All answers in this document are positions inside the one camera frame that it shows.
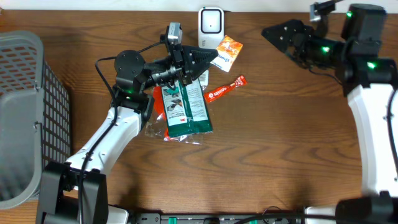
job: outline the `green package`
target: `green package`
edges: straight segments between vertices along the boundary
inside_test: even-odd
[[[179,81],[163,85],[162,99],[171,138],[213,132],[199,80],[185,87]]]

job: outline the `green light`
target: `green light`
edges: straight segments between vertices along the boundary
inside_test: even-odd
[[[329,50],[330,50],[329,47],[322,47],[322,51],[323,51],[324,53],[328,53]]]
[[[375,63],[372,63],[372,62],[368,62],[368,67],[369,67],[370,69],[374,69],[374,68],[376,68],[376,64],[375,64]]]

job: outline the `gray plastic bin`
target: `gray plastic bin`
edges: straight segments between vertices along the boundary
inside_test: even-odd
[[[43,168],[69,157],[69,108],[40,39],[0,34],[0,209],[35,197]]]

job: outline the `white wall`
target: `white wall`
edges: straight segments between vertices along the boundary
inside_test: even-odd
[[[233,12],[308,12],[316,0],[0,0],[3,9],[50,10],[125,10],[125,11],[198,11],[203,6],[218,6]],[[398,13],[398,0],[345,0],[337,12],[346,12],[351,3],[383,6]]]

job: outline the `wooden table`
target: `wooden table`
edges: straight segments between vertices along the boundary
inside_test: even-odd
[[[210,69],[207,91],[245,75],[248,85],[208,105],[214,133],[202,145],[164,142],[144,131],[125,148],[108,177],[110,204],[165,213],[254,213],[331,205],[361,195],[361,158],[353,115],[332,79],[298,68],[261,35],[265,27],[308,14],[225,14],[225,32],[243,43],[229,73]],[[73,150],[103,122],[111,97],[94,62],[157,42],[171,21],[183,44],[197,45],[196,12],[3,11],[0,32],[29,30],[70,90]],[[332,15],[339,38],[344,15]],[[381,56],[398,60],[398,16],[389,15]],[[165,49],[144,53],[147,61]],[[101,69],[114,83],[112,62]],[[0,212],[1,223],[33,223],[37,202]]]

